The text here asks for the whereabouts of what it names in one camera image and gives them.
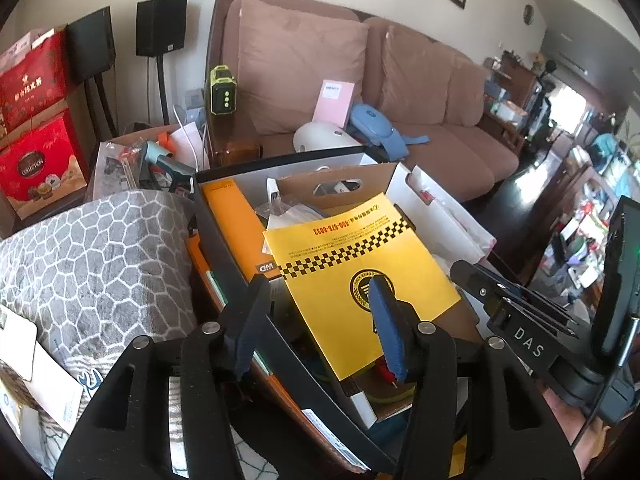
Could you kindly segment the yellow paper envelope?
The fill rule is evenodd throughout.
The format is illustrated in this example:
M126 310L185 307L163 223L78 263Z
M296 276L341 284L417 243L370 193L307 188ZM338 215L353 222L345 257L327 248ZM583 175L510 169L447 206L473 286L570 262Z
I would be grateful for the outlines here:
M460 300L408 220L383 194L330 218L266 231L265 240L339 380L383 354L369 308L371 278L385 278L422 321L434 321Z

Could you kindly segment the face mask plastic bag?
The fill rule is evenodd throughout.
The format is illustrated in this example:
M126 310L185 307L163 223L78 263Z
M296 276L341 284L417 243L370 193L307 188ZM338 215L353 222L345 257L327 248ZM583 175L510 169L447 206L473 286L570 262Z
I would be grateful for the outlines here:
M317 209L306 204L296 202L289 204L280 198L258 206L255 212L267 231L326 218Z

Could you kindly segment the blue shark sticker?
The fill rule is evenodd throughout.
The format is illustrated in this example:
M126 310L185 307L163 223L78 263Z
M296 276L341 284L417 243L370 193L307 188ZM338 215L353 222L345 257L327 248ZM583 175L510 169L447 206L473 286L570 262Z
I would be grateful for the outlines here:
M81 370L78 373L77 381L82 385L86 395L92 398L96 393L96 390L100 388L102 382L104 382L105 374L99 367L89 367L85 370Z

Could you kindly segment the cardboard box tray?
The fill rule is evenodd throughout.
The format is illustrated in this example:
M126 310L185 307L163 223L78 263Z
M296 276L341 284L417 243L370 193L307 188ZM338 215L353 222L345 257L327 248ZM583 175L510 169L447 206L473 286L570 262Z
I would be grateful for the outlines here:
M420 320L478 341L478 318L448 278L458 255L451 235L408 185L401 164L322 168L267 182L265 243L279 267L337 397L366 428L410 408L413 386L392 377L369 306L369 283L384 278Z

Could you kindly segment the grey patterned fleece blanket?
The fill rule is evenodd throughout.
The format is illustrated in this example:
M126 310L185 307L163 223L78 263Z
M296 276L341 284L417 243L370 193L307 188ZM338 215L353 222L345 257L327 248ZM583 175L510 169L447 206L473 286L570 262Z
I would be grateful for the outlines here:
M75 380L106 375L137 336L165 341L196 325L186 251L190 200L167 192L120 192L41 221L1 243L1 307L37 327L37 340ZM1 409L18 436L38 415L28 445L50 474L70 434L40 408L26 380L1 361Z

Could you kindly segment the right sofa cushion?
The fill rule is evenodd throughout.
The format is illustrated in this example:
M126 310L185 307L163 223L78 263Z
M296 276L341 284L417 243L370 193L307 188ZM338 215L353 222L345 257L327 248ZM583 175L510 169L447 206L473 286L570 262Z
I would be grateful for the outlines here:
M484 92L488 70L463 55L454 57L444 123L474 127L484 113Z

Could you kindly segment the middle sofa cushion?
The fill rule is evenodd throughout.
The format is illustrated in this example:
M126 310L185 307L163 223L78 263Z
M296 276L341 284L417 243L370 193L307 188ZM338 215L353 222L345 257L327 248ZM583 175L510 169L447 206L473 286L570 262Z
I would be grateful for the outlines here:
M383 53L380 111L392 122L444 122L457 53L446 44L390 26Z

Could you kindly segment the green portable speaker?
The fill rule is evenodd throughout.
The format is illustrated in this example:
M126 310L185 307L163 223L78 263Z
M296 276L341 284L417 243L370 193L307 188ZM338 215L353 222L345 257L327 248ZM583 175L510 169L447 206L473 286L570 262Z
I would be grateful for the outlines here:
M227 65L215 66L209 74L210 112L230 115L236 110L236 81Z

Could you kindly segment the pink booklet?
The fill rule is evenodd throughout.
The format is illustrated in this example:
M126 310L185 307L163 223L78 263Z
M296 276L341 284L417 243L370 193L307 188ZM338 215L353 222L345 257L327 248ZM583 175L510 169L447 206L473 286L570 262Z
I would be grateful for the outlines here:
M353 82L325 79L320 88L312 120L344 128L352 107L354 91Z

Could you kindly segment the red chocolate gift box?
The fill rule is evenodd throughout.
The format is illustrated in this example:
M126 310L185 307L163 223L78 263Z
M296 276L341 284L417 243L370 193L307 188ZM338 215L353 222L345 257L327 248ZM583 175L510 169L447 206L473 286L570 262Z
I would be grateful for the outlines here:
M21 220L87 186L87 164L68 110L1 151L1 189Z

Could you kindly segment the left sofa cushion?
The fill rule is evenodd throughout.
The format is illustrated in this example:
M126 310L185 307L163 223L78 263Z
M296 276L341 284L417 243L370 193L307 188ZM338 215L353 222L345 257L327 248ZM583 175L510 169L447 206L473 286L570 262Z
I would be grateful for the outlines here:
M260 134L295 131L310 122L326 80L350 82L361 100L369 26L242 0L240 103Z

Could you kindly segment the brown fabric sofa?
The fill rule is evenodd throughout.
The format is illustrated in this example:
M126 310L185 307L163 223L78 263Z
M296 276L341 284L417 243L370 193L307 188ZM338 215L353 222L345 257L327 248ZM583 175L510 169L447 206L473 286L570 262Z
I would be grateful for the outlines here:
M367 24L369 35L366 67L361 100L357 103L368 104L377 110L380 110L383 84L383 44L390 26L398 26L412 34L439 42L399 23L377 16L364 16L334 4L314 0L260 1L288 10ZM236 82L241 3L242 0L215 1L207 47L207 66L214 68L217 65L227 65ZM291 154L294 151L293 136L300 127L287 133L258 133L247 108L240 103L239 83L238 107L235 112L222 116L208 114L207 122L209 151L218 166ZM499 182L511 177L518 168L516 155L494 136L482 130L480 122L474 127L454 126L444 122L439 125L390 122L404 136L426 134L430 137L429 144L410 145L405 163L408 167L420 166L460 202L475 200L489 193Z

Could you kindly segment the black speaker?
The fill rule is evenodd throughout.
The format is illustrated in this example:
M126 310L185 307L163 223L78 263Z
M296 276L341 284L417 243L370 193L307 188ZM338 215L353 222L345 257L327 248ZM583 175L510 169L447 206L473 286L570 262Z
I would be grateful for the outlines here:
M116 51L109 6L68 24L65 31L70 74L75 84L103 74L114 65Z
M188 0L145 0L136 9L136 55L157 58L184 47Z

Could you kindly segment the left black speaker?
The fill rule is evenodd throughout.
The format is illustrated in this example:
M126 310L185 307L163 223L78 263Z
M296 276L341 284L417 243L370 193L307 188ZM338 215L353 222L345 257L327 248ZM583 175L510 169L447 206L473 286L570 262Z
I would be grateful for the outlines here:
M116 51L109 6L68 24L65 31L70 74L75 84L103 74L114 65Z

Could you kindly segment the red tea gift bag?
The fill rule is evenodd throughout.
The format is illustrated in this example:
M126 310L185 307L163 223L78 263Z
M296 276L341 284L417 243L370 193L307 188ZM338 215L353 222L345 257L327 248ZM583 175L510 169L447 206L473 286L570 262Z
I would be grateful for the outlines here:
M1 74L1 118L12 132L66 98L75 88L70 76L66 30L50 29L24 58Z

